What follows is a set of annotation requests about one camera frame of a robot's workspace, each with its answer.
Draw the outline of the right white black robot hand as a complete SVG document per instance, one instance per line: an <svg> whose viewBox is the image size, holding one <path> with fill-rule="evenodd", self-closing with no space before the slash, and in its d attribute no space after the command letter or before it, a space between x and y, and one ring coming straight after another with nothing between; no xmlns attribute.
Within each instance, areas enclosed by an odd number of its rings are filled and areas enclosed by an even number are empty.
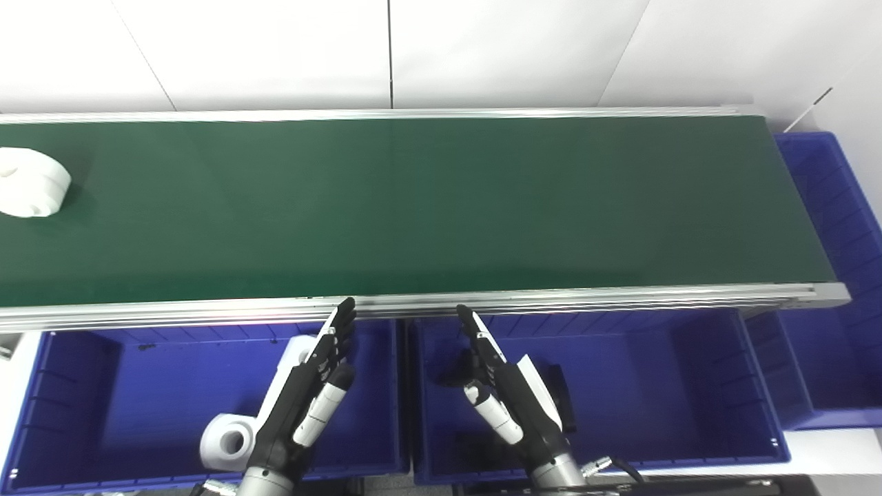
<svg viewBox="0 0 882 496"><path fill-rule="evenodd" d="M509 361L482 318L456 307L469 339L471 371L463 382L467 402L510 446L535 484L577 476L571 444L551 392L529 355Z"/></svg>

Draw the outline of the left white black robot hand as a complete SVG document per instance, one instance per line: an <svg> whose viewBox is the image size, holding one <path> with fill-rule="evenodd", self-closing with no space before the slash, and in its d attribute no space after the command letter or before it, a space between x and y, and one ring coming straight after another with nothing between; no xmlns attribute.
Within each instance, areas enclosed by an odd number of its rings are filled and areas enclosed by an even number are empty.
<svg viewBox="0 0 882 496"><path fill-rule="evenodd" d="M355 299L345 298L322 324L303 359L283 374L283 385L247 462L246 477L283 478L293 486L307 471L312 448L355 382L347 361L355 331Z"/></svg>

